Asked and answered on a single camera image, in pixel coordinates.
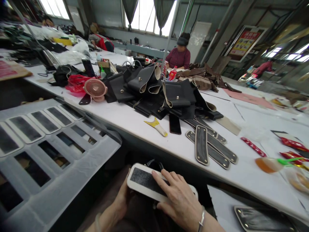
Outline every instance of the bracelet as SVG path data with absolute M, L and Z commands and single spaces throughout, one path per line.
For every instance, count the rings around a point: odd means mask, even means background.
M 204 208 L 204 206 L 202 206 L 202 207 L 203 207 L 202 219 L 199 222 L 199 229 L 197 230 L 197 232 L 201 232 L 202 231 L 203 223 L 204 223 L 204 219 L 205 219 L 205 208 Z
M 94 221 L 94 224 L 95 224 L 95 227 L 96 227 L 96 232 L 101 232 L 101 227 L 100 227 L 100 224 L 99 224 L 99 218 L 101 216 L 101 213 L 98 213 L 96 215 L 96 219 Z

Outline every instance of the person in red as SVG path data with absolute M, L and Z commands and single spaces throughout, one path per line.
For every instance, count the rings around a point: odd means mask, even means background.
M 182 33 L 177 41 L 177 47 L 171 50 L 166 57 L 170 68 L 177 66 L 177 69 L 189 69 L 191 54 L 187 49 L 190 34 Z
M 95 48 L 99 47 L 105 51 L 114 52 L 114 45 L 109 38 L 91 32 L 88 39 Z
M 253 71 L 253 74 L 257 75 L 257 79 L 260 79 L 260 77 L 265 71 L 272 71 L 273 61 L 274 59 L 269 59 L 267 62 L 261 64 L 261 66 L 259 66 L 256 70 Z

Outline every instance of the pink portable fan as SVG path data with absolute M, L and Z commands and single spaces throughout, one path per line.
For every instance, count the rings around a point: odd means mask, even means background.
M 84 90 L 95 102 L 102 102 L 105 100 L 104 95 L 107 93 L 107 87 L 98 79 L 91 78 L 87 80 L 84 85 Z

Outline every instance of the fan grille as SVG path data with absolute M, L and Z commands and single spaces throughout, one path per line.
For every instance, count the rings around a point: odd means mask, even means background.
M 85 92 L 92 97 L 101 97 L 106 94 L 105 84 L 97 79 L 89 79 L 85 82 Z

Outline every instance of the curtain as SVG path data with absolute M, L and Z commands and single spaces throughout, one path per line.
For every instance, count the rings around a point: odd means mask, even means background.
M 125 9 L 126 17 L 128 18 L 131 27 L 138 0 L 122 0 L 122 3 Z
M 168 16 L 170 15 L 175 0 L 154 0 L 155 14 L 162 35 L 162 28 L 165 26 Z

